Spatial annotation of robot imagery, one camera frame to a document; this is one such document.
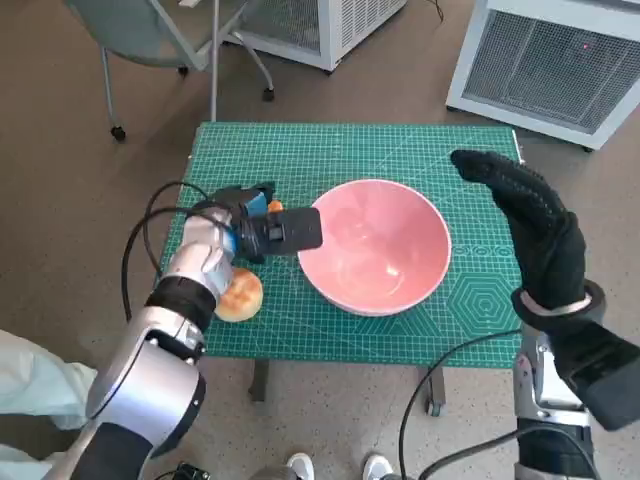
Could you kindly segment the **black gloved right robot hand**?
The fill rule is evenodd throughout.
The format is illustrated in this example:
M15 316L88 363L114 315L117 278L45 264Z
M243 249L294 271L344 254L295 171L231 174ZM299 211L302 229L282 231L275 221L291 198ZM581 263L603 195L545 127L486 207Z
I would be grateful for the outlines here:
M450 159L464 180L491 190L506 216L527 297L549 311L584 301L584 236L546 180L495 152L455 150Z

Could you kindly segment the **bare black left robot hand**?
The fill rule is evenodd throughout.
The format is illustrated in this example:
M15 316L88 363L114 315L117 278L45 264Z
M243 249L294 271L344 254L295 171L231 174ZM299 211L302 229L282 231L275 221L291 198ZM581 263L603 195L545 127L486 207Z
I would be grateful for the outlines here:
M284 239L275 212L269 211L276 187L273 181L250 187L231 185L216 190L202 204L202 214L238 242L275 242Z

